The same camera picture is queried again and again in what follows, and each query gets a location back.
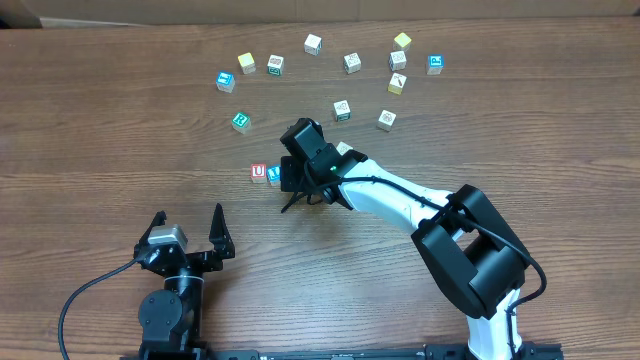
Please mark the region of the green letter R block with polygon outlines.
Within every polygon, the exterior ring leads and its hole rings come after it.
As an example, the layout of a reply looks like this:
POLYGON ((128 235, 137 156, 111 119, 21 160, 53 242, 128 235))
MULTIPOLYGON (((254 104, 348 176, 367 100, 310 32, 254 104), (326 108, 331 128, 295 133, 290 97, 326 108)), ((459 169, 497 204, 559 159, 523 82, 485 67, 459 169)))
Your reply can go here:
POLYGON ((231 120, 231 124, 236 131, 245 134, 251 128, 251 118, 243 112, 238 112, 231 120))

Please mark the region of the red letter U block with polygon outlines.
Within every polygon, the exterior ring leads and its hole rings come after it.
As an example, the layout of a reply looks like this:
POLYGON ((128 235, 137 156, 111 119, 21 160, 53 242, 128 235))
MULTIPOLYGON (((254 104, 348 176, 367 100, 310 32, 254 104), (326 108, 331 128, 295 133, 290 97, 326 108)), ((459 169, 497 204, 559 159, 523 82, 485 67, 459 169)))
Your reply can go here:
POLYGON ((267 183, 267 167, 265 164, 252 164, 250 166, 250 180, 253 183, 267 183))

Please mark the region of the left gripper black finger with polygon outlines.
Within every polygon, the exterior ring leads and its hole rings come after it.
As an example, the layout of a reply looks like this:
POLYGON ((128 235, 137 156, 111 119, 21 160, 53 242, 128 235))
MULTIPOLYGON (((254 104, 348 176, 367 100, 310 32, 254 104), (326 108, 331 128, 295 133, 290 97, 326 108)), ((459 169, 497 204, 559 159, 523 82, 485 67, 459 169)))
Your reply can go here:
POLYGON ((216 204, 209 231, 209 242, 215 251, 233 251, 234 243, 226 225, 224 211, 220 203, 216 204))
POLYGON ((149 235, 150 235, 151 231, 155 227, 165 225, 166 224, 166 220, 167 220, 167 215, 166 215, 165 211, 157 212, 155 214, 153 220, 151 221, 150 225, 148 226, 147 230, 141 236, 138 244, 139 245, 147 245, 148 244, 148 238, 149 238, 149 235))

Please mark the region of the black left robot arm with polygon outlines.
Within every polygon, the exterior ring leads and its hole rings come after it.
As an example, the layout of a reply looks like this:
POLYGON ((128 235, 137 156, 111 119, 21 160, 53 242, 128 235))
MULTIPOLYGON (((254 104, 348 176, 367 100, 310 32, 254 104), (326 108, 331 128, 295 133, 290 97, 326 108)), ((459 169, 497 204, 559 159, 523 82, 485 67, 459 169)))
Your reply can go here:
POLYGON ((204 275, 223 269, 235 257, 221 205, 214 209, 207 251, 187 251, 188 239, 177 225, 156 213, 134 247, 134 261, 164 279, 164 287, 141 302, 138 320, 143 329, 140 359, 212 359, 213 351, 201 339, 204 275))

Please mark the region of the blue letter wooden block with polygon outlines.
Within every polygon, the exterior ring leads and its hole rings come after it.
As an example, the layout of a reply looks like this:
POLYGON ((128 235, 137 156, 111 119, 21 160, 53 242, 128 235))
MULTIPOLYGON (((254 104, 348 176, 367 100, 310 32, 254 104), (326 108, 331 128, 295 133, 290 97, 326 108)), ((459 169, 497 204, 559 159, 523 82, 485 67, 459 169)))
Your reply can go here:
POLYGON ((268 182, 271 186, 279 186, 281 183, 281 167, 274 165, 266 169, 268 182))

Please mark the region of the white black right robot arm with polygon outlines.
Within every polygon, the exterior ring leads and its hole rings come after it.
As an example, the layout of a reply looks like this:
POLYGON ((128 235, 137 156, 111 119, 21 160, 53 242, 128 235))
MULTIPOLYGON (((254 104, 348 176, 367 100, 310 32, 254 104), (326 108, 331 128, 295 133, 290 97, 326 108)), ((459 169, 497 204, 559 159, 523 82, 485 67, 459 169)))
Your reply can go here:
POLYGON ((408 233, 443 295, 466 315, 475 359, 519 359, 516 308, 528 250, 479 189, 434 190, 392 174, 365 154, 340 152, 322 127, 301 118, 280 139, 282 185, 291 200, 370 213, 408 233))

